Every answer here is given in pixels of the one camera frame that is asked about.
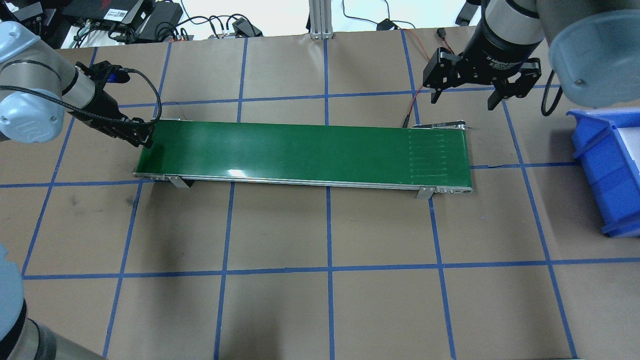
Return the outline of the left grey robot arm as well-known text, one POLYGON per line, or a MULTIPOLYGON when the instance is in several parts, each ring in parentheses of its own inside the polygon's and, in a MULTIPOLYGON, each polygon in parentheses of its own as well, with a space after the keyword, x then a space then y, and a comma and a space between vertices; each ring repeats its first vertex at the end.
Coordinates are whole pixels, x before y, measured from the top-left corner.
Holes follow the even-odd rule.
MULTIPOLYGON (((70 114, 90 128, 130 145, 150 148, 153 120, 127 117, 105 91, 126 84, 137 69, 109 61, 71 64, 19 22, 0 26, 1 140, 23 144, 52 141, 70 114)), ((1 248, 1 358, 3 360, 101 360, 102 355, 31 319, 23 276, 1 248)))

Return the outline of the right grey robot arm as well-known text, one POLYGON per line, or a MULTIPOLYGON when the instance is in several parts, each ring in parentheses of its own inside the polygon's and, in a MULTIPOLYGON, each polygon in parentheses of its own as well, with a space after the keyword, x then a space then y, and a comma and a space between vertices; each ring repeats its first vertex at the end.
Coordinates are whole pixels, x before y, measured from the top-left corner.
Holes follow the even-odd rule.
POLYGON ((546 41, 551 70, 562 93, 583 107, 608 107, 639 98, 637 0, 478 0, 480 20, 459 54, 435 50, 422 84, 436 103, 464 84, 491 85, 493 110, 523 98, 542 77, 532 57, 546 41))

